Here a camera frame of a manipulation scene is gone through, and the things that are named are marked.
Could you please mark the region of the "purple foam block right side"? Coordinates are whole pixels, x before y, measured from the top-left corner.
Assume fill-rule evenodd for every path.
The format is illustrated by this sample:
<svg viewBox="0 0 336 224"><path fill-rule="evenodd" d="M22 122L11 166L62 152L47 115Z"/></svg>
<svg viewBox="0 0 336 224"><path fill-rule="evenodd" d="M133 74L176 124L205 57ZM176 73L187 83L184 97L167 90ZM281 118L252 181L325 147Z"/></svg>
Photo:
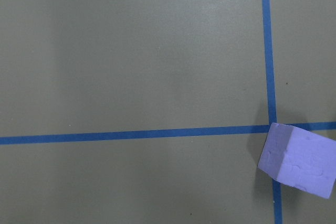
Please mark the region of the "purple foam block right side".
<svg viewBox="0 0 336 224"><path fill-rule="evenodd" d="M272 123L258 168L281 184L328 199L335 182L335 140Z"/></svg>

